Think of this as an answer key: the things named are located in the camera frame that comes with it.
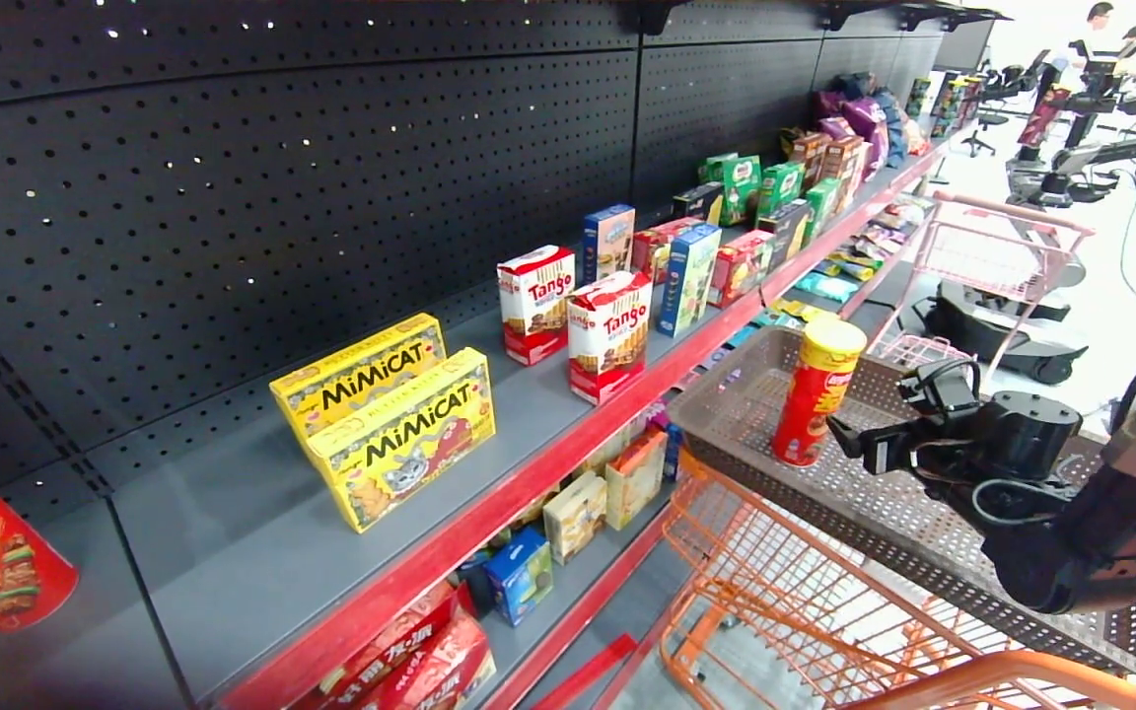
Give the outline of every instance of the store shelf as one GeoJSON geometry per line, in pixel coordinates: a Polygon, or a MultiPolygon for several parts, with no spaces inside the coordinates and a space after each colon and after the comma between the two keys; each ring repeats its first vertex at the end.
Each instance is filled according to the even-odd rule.
{"type": "Polygon", "coordinates": [[[40,531],[77,566],[81,584],[49,619],[0,633],[0,707],[185,707],[108,503],[40,531]]]}

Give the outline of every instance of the brown plastic basket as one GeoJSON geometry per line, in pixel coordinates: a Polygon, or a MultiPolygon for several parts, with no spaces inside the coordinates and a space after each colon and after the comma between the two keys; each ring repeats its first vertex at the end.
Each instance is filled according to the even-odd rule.
{"type": "MultiPolygon", "coordinates": [[[[769,327],[677,396],[669,418],[685,432],[694,456],[745,488],[861,551],[904,579],[1041,651],[1112,674],[1136,675],[1136,602],[1127,609],[1060,617],[1011,602],[979,551],[983,537],[955,512],[924,494],[901,471],[867,474],[828,445],[816,467],[775,461],[777,426],[801,333],[769,327]]],[[[896,392],[896,365],[863,358],[840,416],[861,428],[914,417],[896,392]]],[[[1074,437],[1063,476],[1085,482],[1101,460],[1102,442],[1074,437]]]]}

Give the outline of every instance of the biscuit box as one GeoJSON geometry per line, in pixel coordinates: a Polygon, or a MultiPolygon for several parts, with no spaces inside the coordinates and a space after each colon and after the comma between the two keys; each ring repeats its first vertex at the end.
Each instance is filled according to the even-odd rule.
{"type": "Polygon", "coordinates": [[[602,404],[646,367],[651,279],[618,272],[568,301],[568,384],[602,404]]]}
{"type": "Polygon", "coordinates": [[[296,438],[306,444],[344,415],[444,359],[441,324],[419,314],[276,378],[270,393],[296,438]]]}
{"type": "Polygon", "coordinates": [[[654,328],[663,335],[685,333],[708,307],[708,284],[713,277],[713,260],[721,247],[721,228],[698,225],[673,240],[669,256],[669,284],[663,287],[660,319],[654,328]]]}
{"type": "Polygon", "coordinates": [[[536,365],[568,345],[568,294],[577,278],[571,249],[542,247],[496,266],[502,345],[512,360],[536,365]]]}
{"type": "Polygon", "coordinates": [[[360,710],[453,710],[498,673],[485,629],[465,611],[396,668],[360,710]]]}
{"type": "Polygon", "coordinates": [[[721,165],[721,219],[718,225],[737,225],[747,219],[749,211],[757,208],[758,190],[761,189],[761,158],[747,156],[728,158],[721,165]]]}
{"type": "Polygon", "coordinates": [[[695,217],[716,225],[721,219],[721,183],[708,182],[675,194],[673,216],[695,217]]]}
{"type": "Polygon", "coordinates": [[[594,474],[585,474],[568,484],[542,508],[550,556],[567,565],[603,527],[608,512],[608,484],[594,474]]]}
{"type": "Polygon", "coordinates": [[[608,463],[608,525],[624,529],[660,491],[667,433],[649,427],[608,463]]]}
{"type": "Polygon", "coordinates": [[[495,431],[488,361],[465,348],[311,436],[308,453],[364,532],[495,431]]]}
{"type": "Polygon", "coordinates": [[[770,273],[774,235],[752,229],[717,250],[713,279],[708,287],[709,304],[725,309],[738,296],[757,287],[770,273]]]}
{"type": "Polygon", "coordinates": [[[643,273],[651,283],[663,283],[669,273],[669,243],[673,237],[699,224],[703,224],[703,220],[682,217],[635,233],[632,269],[643,273]]]}
{"type": "Polygon", "coordinates": [[[630,268],[634,245],[634,207],[612,206],[586,216],[582,239],[583,282],[595,281],[630,268]]]}
{"type": "Polygon", "coordinates": [[[528,611],[550,594],[554,577],[550,570],[550,544],[532,527],[519,531],[485,563],[496,610],[518,626],[528,611]]]}
{"type": "Polygon", "coordinates": [[[779,162],[761,170],[761,197],[757,201],[757,216],[771,215],[777,207],[801,198],[803,162],[779,162]]]}

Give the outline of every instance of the yellow snack box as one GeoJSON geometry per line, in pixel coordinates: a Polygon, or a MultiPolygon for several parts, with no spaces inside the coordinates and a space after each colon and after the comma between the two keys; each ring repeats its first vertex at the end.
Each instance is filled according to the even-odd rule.
{"type": "Polygon", "coordinates": [[[276,378],[270,393],[296,438],[306,444],[344,415],[444,359],[441,324],[419,314],[276,378]]]}
{"type": "Polygon", "coordinates": [[[488,360],[465,348],[311,436],[307,453],[364,532],[495,431],[488,360]]]}

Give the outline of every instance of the cart handle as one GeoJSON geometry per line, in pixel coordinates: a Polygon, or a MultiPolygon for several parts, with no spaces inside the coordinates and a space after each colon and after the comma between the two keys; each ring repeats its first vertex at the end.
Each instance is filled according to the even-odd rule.
{"type": "Polygon", "coordinates": [[[1076,231],[1076,233],[1081,234],[1081,236],[1089,236],[1095,233],[1094,229],[1087,228],[1087,226],[1078,225],[1072,220],[1061,220],[1059,217],[1050,215],[1050,212],[1043,212],[1042,210],[1028,210],[1026,207],[1004,206],[1002,202],[992,202],[988,201],[988,199],[967,198],[966,194],[954,194],[943,190],[937,190],[934,198],[941,199],[942,202],[960,202],[962,206],[979,207],[982,210],[1001,212],[1002,215],[1016,217],[1016,219],[1019,220],[1028,220],[1034,224],[1053,225],[1056,226],[1056,228],[1076,231]]]}
{"type": "Polygon", "coordinates": [[[1122,710],[1136,710],[1136,684],[1036,651],[997,651],[978,655],[951,669],[916,679],[913,683],[871,698],[853,702],[852,710],[912,710],[936,707],[945,702],[983,692],[1019,678],[1063,686],[1099,702],[1122,710]]]}

